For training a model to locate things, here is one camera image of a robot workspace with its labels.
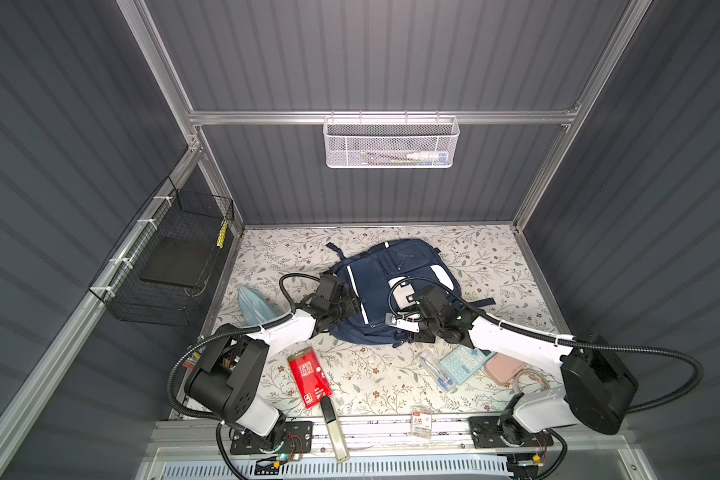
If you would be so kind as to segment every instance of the navy blue backpack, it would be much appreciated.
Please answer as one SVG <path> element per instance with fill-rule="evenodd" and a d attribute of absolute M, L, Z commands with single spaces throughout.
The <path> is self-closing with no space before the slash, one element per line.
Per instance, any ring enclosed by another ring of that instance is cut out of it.
<path fill-rule="evenodd" d="M 339 340 L 361 345 L 391 343 L 395 347 L 409 341 L 408 332 L 385 323 L 389 312 L 387 299 L 390 286 L 406 276 L 437 280 L 461 295 L 461 287 L 440 258 L 440 250 L 418 238 L 390 240 L 349 258 L 334 244 L 327 244 L 326 247 L 334 250 L 340 259 L 327 273 L 341 277 L 362 299 L 362 312 L 335 323 L 328 331 Z M 410 287 L 418 291 L 427 284 L 414 280 Z M 480 302 L 482 305 L 493 303 L 492 299 Z M 392 306 L 396 310 L 403 310 L 408 305 L 400 308 L 393 299 Z"/>

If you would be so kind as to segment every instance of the black mounting plate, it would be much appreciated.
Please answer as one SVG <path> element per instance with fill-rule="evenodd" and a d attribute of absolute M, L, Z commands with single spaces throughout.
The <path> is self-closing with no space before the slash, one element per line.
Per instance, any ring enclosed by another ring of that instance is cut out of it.
<path fill-rule="evenodd" d="M 276 455 L 278 453 L 291 453 L 291 438 L 288 435 L 293 435 L 302 440 L 304 449 L 296 440 L 295 453 L 308 453 L 312 449 L 312 422 L 286 422 L 286 436 L 282 444 L 274 452 L 262 452 L 258 447 L 258 438 L 254 438 L 256 434 L 250 430 L 246 430 L 245 433 L 235 431 L 232 437 L 232 446 L 230 447 L 231 455 Z"/>
<path fill-rule="evenodd" d="M 501 439 L 501 430 L 498 427 L 498 415 L 469 417 L 468 421 L 469 433 L 472 436 L 472 442 L 474 442 L 475 448 L 511 447 Z M 554 445 L 553 437 L 549 433 L 541 432 L 535 435 L 542 446 L 546 445 L 547 447 L 551 447 Z M 518 447 L 538 447 L 539 442 L 533 437 L 530 437 L 523 445 Z"/>

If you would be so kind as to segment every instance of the black wire basket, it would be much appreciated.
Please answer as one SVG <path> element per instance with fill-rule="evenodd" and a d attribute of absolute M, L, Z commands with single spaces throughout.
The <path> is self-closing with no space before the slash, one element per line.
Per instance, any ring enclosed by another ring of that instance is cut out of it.
<path fill-rule="evenodd" d="M 108 285 L 91 284 L 90 291 L 118 320 L 201 325 L 234 240 L 232 212 L 230 198 L 174 189 L 150 220 L 137 220 L 144 227 L 127 253 L 110 255 L 108 262 L 117 266 Z M 187 248 L 190 255 L 184 254 Z M 177 262 L 191 270 L 184 280 L 154 274 L 155 267 L 164 275 L 160 267 Z"/>

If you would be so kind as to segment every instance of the red packet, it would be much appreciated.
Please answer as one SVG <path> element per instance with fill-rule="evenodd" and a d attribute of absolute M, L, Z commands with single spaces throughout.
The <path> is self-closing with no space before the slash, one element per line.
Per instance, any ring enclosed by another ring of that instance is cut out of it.
<path fill-rule="evenodd" d="M 307 408 L 320 403 L 320 398 L 333 395 L 326 373 L 310 346 L 288 357 L 288 364 Z"/>

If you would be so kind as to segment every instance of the white stripe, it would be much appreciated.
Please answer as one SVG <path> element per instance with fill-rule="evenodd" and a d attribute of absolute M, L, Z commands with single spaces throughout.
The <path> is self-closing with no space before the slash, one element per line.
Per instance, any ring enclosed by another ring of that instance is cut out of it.
<path fill-rule="evenodd" d="M 355 276 L 352 274 L 352 267 L 347 265 L 347 272 L 349 272 L 349 281 L 352 282 L 352 289 L 355 291 L 355 295 L 360 296 L 358 293 L 358 287 L 355 285 Z M 360 304 L 360 313 L 362 313 L 362 319 L 365 321 L 365 324 L 368 324 L 368 315 L 365 314 L 365 307 Z"/>

